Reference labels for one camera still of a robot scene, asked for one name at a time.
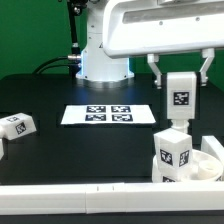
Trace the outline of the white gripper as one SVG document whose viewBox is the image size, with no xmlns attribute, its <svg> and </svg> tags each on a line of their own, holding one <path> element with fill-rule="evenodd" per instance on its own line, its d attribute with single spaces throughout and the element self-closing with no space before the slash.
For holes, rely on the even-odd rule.
<svg viewBox="0 0 224 224">
<path fill-rule="evenodd" d="M 110 0 L 103 16 L 103 48 L 112 58 L 147 55 L 155 85 L 162 87 L 157 54 L 201 50 L 200 85 L 215 49 L 224 47 L 224 0 Z"/>
</svg>

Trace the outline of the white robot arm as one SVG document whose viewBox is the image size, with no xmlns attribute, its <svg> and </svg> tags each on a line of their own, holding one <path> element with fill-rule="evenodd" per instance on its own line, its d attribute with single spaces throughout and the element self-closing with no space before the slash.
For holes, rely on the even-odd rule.
<svg viewBox="0 0 224 224">
<path fill-rule="evenodd" d="M 134 74 L 128 59 L 145 56 L 161 85 L 159 57 L 200 51 L 201 84 L 224 48 L 224 0 L 87 0 L 87 44 L 79 79 L 95 86 L 117 86 Z"/>
</svg>

